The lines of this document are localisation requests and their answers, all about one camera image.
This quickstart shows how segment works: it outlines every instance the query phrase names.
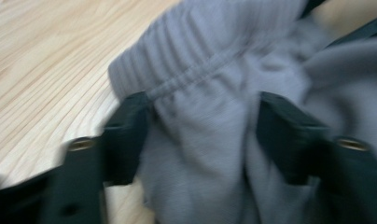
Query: gray fabric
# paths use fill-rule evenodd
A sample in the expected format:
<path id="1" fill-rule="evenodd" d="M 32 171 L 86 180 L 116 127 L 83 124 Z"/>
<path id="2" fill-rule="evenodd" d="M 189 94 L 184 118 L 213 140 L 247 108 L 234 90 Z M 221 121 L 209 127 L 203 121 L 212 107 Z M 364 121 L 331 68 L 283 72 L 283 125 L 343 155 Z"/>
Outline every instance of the gray fabric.
<path id="1" fill-rule="evenodd" d="M 359 81 L 363 73 L 352 77 L 353 86 L 343 84 L 351 77 L 335 78 L 336 71 L 349 72 L 335 69 L 344 61 L 338 53 L 355 48 L 316 54 L 330 38 L 311 18 L 297 21 L 303 2 L 184 1 L 110 65 L 119 99 L 146 91 L 155 108 L 140 178 L 146 205 L 161 224 L 302 223 L 315 216 L 309 202 L 313 187 L 285 184 L 258 146 L 260 91 L 282 94 L 327 124 L 344 118 L 331 125 L 336 133 L 367 132 L 366 140 L 377 141 L 371 135 L 377 126 L 367 123 L 377 110 L 367 114 L 349 104 L 361 111 L 357 127 L 349 121 L 350 111 L 345 117 L 346 103 L 339 104 L 355 102 L 357 95 L 376 104 L 366 94 L 377 94 L 372 88 L 377 81 L 370 78 L 377 77 L 377 65 L 362 70 L 369 81 Z M 340 63 L 328 62 L 328 55 Z M 318 72 L 323 69 L 327 76 Z M 356 91 L 355 83 L 371 91 Z M 334 94 L 341 97 L 333 104 L 328 99 Z"/>

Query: gray sweatpants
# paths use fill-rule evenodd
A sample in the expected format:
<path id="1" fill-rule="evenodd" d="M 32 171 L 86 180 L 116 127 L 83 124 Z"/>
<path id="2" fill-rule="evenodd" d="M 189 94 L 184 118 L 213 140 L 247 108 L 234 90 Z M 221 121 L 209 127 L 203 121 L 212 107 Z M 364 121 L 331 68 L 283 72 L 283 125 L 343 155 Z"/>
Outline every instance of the gray sweatpants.
<path id="1" fill-rule="evenodd" d="M 292 187 L 255 136 L 260 91 L 284 95 L 377 148 L 377 39 L 323 49 L 297 21 L 303 0 L 187 0 L 109 67 L 120 100 L 155 108 L 140 178 L 161 224 L 282 224 L 316 217 L 314 186 Z"/>

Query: metal rivet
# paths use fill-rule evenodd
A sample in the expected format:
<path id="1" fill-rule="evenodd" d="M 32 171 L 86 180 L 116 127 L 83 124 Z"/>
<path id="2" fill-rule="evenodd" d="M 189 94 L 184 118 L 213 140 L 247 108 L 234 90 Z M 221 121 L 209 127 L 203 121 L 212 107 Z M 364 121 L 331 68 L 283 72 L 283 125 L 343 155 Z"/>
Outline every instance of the metal rivet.
<path id="1" fill-rule="evenodd" d="M 78 151 L 90 148 L 94 145 L 94 142 L 92 140 L 81 140 L 74 142 L 72 145 L 70 145 L 69 150 L 71 151 Z"/>
<path id="2" fill-rule="evenodd" d="M 338 144 L 340 145 L 340 147 L 346 147 L 346 148 L 349 148 L 349 149 L 352 149 L 352 150 L 358 150 L 358 151 L 367 151 L 369 150 L 365 145 L 357 142 L 357 141 L 353 141 L 353 140 L 349 140 L 349 139 L 340 139 L 338 140 Z"/>

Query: wood grain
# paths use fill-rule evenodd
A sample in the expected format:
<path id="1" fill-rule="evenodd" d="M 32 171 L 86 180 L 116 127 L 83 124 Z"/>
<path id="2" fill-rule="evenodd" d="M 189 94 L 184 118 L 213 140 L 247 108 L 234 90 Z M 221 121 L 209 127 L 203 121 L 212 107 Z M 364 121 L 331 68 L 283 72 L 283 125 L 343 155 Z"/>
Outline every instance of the wood grain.
<path id="1" fill-rule="evenodd" d="M 106 69 L 176 0 L 0 0 L 0 178 L 58 164 L 117 106 Z M 139 183 L 107 191 L 111 223 L 152 223 Z"/>

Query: wooden surface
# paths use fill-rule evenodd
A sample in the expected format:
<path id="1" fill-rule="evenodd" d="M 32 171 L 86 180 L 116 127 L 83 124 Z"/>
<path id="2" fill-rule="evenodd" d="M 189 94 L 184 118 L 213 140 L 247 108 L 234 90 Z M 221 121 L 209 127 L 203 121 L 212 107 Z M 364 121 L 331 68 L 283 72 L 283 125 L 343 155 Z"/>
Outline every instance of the wooden surface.
<path id="1" fill-rule="evenodd" d="M 117 105 L 107 66 L 177 1 L 0 0 L 2 187 L 56 165 L 61 143 L 99 132 Z M 375 17 L 369 1 L 331 1 L 319 15 L 346 33 Z M 138 183 L 107 193 L 112 223 L 152 223 Z"/>

